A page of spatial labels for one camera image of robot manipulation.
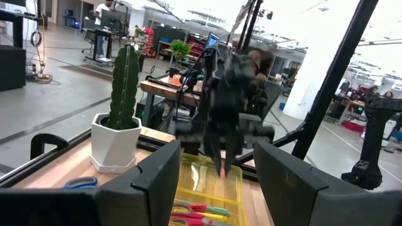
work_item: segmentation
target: stool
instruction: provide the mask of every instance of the stool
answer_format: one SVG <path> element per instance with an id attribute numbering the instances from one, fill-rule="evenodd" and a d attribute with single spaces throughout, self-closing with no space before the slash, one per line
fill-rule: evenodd
<path id="1" fill-rule="evenodd" d="M 2 32 L 3 28 L 6 28 L 6 24 L 0 22 L 0 44 L 1 44 L 1 32 Z"/>

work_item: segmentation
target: green plant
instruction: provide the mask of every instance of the green plant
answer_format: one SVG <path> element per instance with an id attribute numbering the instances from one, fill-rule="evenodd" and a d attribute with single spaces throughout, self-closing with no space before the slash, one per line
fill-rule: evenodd
<path id="1" fill-rule="evenodd" d="M 173 52 L 173 56 L 176 58 L 176 62 L 183 60 L 187 54 L 190 53 L 190 45 L 181 40 L 173 40 L 170 43 L 170 49 Z"/>
<path id="2" fill-rule="evenodd" d="M 138 54 L 134 47 L 128 45 L 121 48 L 114 65 L 107 127 L 115 130 L 132 129 L 139 73 Z"/>
<path id="3" fill-rule="evenodd" d="M 141 28 L 136 28 L 136 34 L 142 35 L 144 31 Z"/>

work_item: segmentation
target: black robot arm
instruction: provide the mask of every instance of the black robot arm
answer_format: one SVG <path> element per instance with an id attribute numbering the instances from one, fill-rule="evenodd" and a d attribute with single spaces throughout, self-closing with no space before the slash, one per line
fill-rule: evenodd
<path id="1" fill-rule="evenodd" d="M 396 112 L 402 112 L 402 100 L 372 96 L 367 98 L 364 112 L 367 125 L 360 160 L 353 166 L 350 173 L 342 174 L 341 178 L 353 185 L 373 190 L 383 182 L 378 159 L 385 124 Z"/>

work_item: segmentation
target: robotic arm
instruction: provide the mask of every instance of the robotic arm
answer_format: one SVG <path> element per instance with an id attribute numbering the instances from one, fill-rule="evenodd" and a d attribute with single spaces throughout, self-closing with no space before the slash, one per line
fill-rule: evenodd
<path id="1" fill-rule="evenodd" d="M 217 174 L 223 176 L 231 170 L 236 155 L 242 154 L 245 137 L 264 137 L 272 141 L 274 129 L 241 124 L 240 115 L 247 106 L 247 97 L 257 93 L 256 72 L 253 60 L 244 55 L 232 55 L 228 62 L 216 58 L 218 51 L 205 56 L 207 75 L 198 112 L 191 126 L 178 124 L 176 134 L 188 147 L 189 143 L 204 145 L 205 155 L 210 156 Z M 220 152 L 226 150 L 222 167 Z"/>
<path id="2" fill-rule="evenodd" d="M 385 124 L 396 112 L 402 112 L 402 100 L 368 97 L 364 112 L 367 116 L 367 126 L 360 160 L 350 173 L 342 174 L 341 178 L 353 185 L 373 190 L 383 182 L 378 159 Z"/>

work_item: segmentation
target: wooden tabletop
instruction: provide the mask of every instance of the wooden tabletop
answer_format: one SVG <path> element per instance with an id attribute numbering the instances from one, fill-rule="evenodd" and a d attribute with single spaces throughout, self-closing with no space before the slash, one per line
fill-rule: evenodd
<path id="1" fill-rule="evenodd" d="M 172 84 L 170 77 L 161 78 L 161 80 L 165 83 Z M 159 95 L 161 97 L 166 97 L 170 100 L 176 100 L 176 98 L 177 98 L 177 89 L 174 89 L 174 88 L 170 88 L 170 87 L 167 87 L 164 85 L 150 82 L 148 80 L 141 82 L 139 86 L 140 86 L 141 90 L 144 92 Z M 189 94 L 188 92 L 184 93 L 184 95 L 182 95 L 182 97 L 180 99 L 181 104 L 188 104 L 188 105 L 195 106 L 195 107 L 198 106 L 199 101 L 200 101 L 199 95 Z"/>
<path id="2" fill-rule="evenodd" d="M 159 140 L 170 142 L 175 139 L 174 136 L 153 129 L 143 128 L 142 135 L 158 138 Z M 119 176 L 119 174 L 99 173 L 90 162 L 91 143 L 90 139 L 82 142 L 64 155 L 55 159 L 50 164 L 42 167 L 31 176 L 19 182 L 13 188 L 60 188 L 71 179 L 81 176 L 95 176 L 99 184 L 102 185 L 109 180 Z M 151 153 L 142 149 L 136 150 L 136 163 L 148 157 Z M 208 183 L 205 178 L 203 187 L 210 195 L 215 192 L 220 193 L 215 183 Z M 243 181 L 243 204 L 248 219 L 248 225 L 273 226 L 271 215 L 265 203 L 264 196 L 258 183 Z"/>

